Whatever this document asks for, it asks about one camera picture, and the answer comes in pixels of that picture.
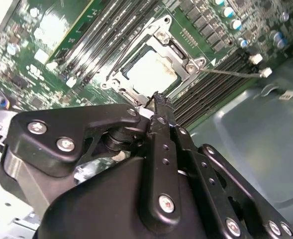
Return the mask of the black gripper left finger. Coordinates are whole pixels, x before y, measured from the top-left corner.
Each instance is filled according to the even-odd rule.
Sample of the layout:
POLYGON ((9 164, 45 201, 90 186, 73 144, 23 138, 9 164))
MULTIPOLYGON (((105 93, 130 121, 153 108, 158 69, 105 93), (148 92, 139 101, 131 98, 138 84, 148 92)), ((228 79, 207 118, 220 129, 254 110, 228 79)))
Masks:
POLYGON ((17 114, 0 163, 1 185, 23 195, 42 221, 59 196, 125 160, 164 163, 170 143, 165 99, 151 97, 149 117, 127 104, 17 114))

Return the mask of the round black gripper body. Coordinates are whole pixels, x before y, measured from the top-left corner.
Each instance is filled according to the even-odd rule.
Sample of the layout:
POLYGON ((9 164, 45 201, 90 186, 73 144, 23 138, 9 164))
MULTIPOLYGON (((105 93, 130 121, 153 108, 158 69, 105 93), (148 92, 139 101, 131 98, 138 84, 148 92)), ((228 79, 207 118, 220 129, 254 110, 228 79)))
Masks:
POLYGON ((59 196, 38 239, 216 239, 176 162, 133 158, 59 196))

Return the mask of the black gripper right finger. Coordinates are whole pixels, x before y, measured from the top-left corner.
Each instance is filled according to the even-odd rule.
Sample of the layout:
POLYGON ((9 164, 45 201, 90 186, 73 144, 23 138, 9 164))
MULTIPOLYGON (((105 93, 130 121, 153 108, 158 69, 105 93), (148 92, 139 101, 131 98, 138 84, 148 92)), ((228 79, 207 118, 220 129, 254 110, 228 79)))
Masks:
POLYGON ((195 146, 164 100, 167 239, 293 239, 293 227, 211 145, 195 146))

